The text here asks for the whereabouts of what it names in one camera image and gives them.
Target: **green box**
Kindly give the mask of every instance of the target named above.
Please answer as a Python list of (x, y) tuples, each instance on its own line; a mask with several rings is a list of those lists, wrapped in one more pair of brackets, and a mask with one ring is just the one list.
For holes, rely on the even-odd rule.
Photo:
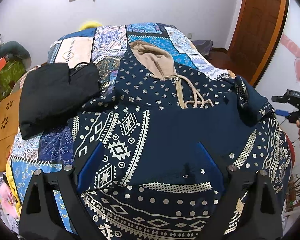
[(10, 95), (14, 84), (26, 72), (21, 61), (10, 60), (0, 70), (0, 101)]

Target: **blue gripper pad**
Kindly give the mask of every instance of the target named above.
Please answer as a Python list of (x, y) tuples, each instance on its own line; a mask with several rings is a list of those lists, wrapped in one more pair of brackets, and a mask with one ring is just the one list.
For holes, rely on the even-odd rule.
[(276, 115), (281, 115), (281, 116), (287, 117), (287, 116), (289, 115), (289, 112), (288, 112), (288, 111), (284, 111), (284, 110), (277, 109), (277, 110), (275, 111), (275, 114), (276, 114)]
[(98, 167), (105, 155), (105, 148), (103, 143), (98, 143), (91, 156), (86, 161), (78, 176), (77, 193), (80, 195), (82, 192), (88, 190), (89, 185), (96, 175)]
[(224, 192), (224, 178), (223, 174), (213, 161), (210, 154), (207, 152), (202, 143), (197, 143), (196, 151), (200, 153), (200, 161), (202, 162), (203, 169), (205, 174), (208, 175), (209, 181), (215, 191), (221, 193)]

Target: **metal bolt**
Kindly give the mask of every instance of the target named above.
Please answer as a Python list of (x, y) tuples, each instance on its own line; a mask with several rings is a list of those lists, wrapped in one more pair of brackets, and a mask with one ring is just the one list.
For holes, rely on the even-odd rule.
[(67, 164), (66, 166), (63, 167), (63, 169), (64, 169), (65, 171), (69, 171), (69, 170), (72, 169), (72, 165), (71, 165), (71, 164)]
[(261, 174), (262, 176), (266, 176), (266, 175), (267, 175), (267, 172), (266, 172), (265, 170), (260, 170), (259, 172), (260, 172), (260, 174)]
[(40, 170), (40, 169), (37, 169), (37, 170), (34, 171), (33, 174), (36, 175), (36, 176), (38, 176), (40, 173), (41, 173), (41, 170)]
[(237, 170), (237, 167), (235, 166), (235, 165), (229, 165), (228, 166), (228, 169), (229, 169), (229, 171), (236, 171)]

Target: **wooden door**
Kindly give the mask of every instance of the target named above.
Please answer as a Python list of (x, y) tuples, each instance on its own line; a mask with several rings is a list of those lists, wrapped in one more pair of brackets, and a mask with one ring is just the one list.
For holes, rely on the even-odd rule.
[(263, 74), (282, 33), (286, 0), (242, 0), (229, 56), (250, 84)]

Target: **door frame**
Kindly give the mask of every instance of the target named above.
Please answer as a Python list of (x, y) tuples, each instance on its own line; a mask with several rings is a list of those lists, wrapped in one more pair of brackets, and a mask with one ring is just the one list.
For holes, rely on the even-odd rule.
[[(243, 12), (245, 9), (245, 5), (246, 5), (246, 0), (242, 0), (237, 25), (235, 27), (234, 34), (233, 34), (233, 37), (232, 37), (232, 40), (231, 40), (231, 43), (229, 46), (229, 50), (228, 50), (228, 55), (230, 57), (231, 57), (231, 53), (233, 52), (235, 42), (238, 38), (239, 28), (240, 28), (240, 24), (242, 21), (242, 15), (243, 15)], [(281, 35), (283, 32), (283, 28), (284, 28), (284, 25), (286, 22), (286, 18), (287, 18), (288, 7), (289, 7), (289, 0), (281, 0), (277, 22), (274, 27), (274, 32), (271, 36), (268, 48), (259, 64), (259, 66), (257, 67), (251, 81), (249, 82), (249, 84), (254, 87), (258, 84), (263, 73), (266, 71), (266, 68), (269, 65), (269, 63), (273, 57), (273, 54), (279, 44), (279, 41), (280, 41), (280, 38), (281, 38)]]

